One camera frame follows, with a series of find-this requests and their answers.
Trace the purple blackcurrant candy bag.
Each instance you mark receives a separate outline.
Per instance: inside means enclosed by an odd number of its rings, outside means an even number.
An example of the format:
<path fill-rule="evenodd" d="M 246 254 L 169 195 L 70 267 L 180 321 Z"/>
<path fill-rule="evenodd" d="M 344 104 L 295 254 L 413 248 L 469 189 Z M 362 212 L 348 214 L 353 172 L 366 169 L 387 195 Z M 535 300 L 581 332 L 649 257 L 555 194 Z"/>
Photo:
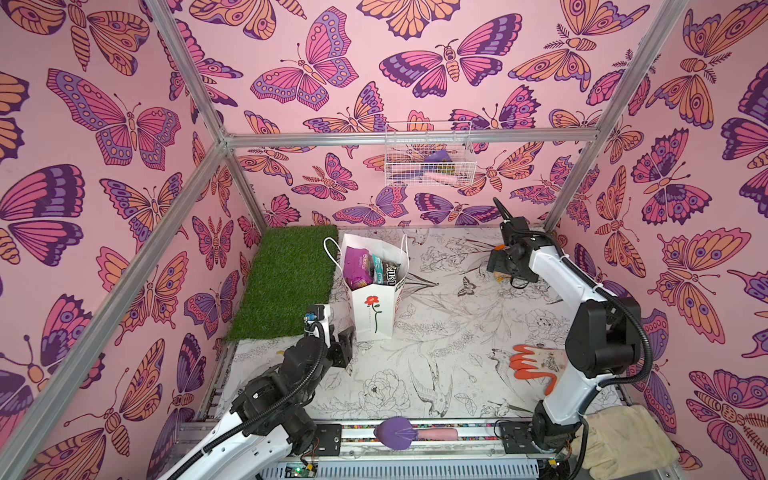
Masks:
<path fill-rule="evenodd" d="M 374 282 L 373 257 L 367 249 L 353 247 L 346 249 L 343 277 L 352 291 L 364 288 Z"/>

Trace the teal mint candy bag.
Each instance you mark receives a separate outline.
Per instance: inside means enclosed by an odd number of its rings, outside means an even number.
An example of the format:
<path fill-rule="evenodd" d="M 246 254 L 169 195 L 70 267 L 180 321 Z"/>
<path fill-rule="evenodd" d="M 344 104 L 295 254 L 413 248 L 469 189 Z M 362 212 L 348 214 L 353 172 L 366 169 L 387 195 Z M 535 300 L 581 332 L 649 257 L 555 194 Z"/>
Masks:
<path fill-rule="evenodd" d="M 376 255 L 372 256 L 372 277 L 377 285 L 387 284 L 384 262 Z"/>

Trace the brown chocolate candy packet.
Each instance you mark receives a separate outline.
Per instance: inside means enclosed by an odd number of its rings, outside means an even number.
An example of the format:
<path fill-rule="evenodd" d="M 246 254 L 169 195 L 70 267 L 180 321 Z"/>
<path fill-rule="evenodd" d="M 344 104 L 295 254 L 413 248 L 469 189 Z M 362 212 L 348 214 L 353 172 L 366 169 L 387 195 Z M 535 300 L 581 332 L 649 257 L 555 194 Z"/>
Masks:
<path fill-rule="evenodd" d="M 393 262 L 383 263 L 383 273 L 385 284 L 388 286 L 395 286 L 398 283 L 398 270 L 399 265 Z"/>

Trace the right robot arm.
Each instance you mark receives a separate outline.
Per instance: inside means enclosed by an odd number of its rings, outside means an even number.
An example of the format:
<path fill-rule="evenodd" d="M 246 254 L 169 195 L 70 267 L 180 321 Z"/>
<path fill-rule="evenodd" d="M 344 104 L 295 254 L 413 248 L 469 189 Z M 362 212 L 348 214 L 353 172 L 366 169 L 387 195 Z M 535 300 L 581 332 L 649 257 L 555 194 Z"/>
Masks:
<path fill-rule="evenodd" d="M 534 444 L 555 450 L 586 427 L 587 408 L 602 390 L 646 380 L 653 347 L 632 298 L 620 298 L 568 258 L 556 240 L 525 224 L 500 225 L 499 251 L 514 280 L 543 280 L 571 308 L 565 340 L 566 366 L 552 392 L 538 402 L 531 420 Z"/>

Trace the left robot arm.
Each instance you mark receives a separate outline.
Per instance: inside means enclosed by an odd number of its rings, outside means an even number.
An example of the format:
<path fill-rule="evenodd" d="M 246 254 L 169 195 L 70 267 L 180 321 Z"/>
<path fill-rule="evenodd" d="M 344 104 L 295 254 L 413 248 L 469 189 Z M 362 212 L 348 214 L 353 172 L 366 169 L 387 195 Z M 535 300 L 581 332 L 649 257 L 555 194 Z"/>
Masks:
<path fill-rule="evenodd" d="M 255 479 L 283 458 L 316 443 L 306 412 L 329 369 L 346 367 L 355 328 L 340 333 L 317 321 L 276 364 L 242 388 L 204 439 L 162 475 L 164 479 Z"/>

